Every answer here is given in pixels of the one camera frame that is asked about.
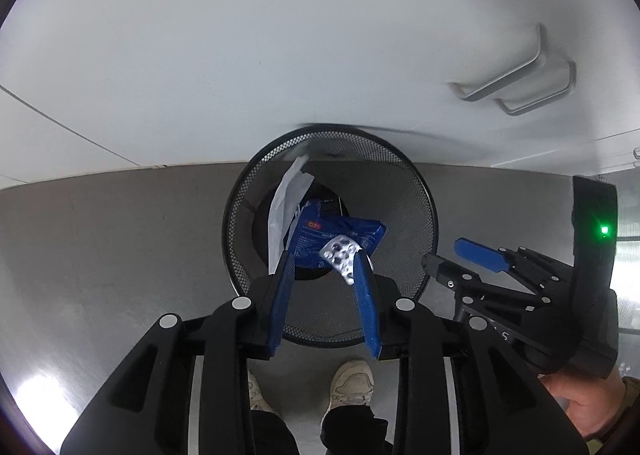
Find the person's right hand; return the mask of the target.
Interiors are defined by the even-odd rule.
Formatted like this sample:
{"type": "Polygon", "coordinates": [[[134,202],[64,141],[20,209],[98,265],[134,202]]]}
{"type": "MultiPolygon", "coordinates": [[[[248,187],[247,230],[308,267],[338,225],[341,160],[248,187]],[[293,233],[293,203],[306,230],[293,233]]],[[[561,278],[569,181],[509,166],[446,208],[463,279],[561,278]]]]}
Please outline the person's right hand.
{"type": "Polygon", "coordinates": [[[612,426],[626,394],[617,368],[605,379],[572,368],[540,375],[538,379],[552,397],[567,401],[566,415],[585,440],[612,426]]]}

